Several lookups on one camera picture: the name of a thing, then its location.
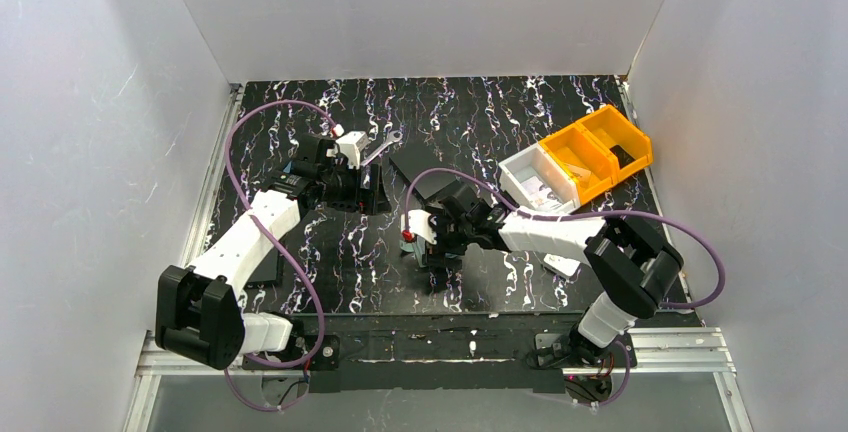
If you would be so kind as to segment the green card holder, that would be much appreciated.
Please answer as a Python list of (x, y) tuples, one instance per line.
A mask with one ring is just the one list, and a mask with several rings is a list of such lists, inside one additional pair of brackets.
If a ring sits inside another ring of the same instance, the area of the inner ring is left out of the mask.
[(447, 269), (462, 263), (461, 256), (427, 242), (413, 244), (412, 254), (421, 269)]

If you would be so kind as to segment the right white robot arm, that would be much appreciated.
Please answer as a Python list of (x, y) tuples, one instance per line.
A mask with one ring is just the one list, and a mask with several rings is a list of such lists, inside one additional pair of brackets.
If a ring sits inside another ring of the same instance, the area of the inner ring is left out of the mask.
[(424, 267), (441, 267), (476, 245), (533, 252), (588, 267), (602, 291), (569, 332), (528, 355), (535, 369), (596, 365), (640, 319), (653, 317), (682, 270), (680, 253), (632, 214), (576, 219), (510, 203), (488, 204), (456, 182), (405, 217), (404, 239)]

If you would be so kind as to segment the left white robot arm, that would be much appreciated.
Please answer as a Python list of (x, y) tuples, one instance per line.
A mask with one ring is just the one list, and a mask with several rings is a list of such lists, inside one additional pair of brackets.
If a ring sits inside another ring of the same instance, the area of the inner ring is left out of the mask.
[(158, 347), (216, 370), (240, 355), (284, 351), (292, 321), (278, 313), (245, 313), (238, 304), (248, 280), (275, 241), (319, 206), (378, 215), (391, 209), (382, 168), (364, 157), (369, 138), (306, 134), (293, 158), (274, 170), (248, 209), (187, 266), (159, 277), (154, 338)]

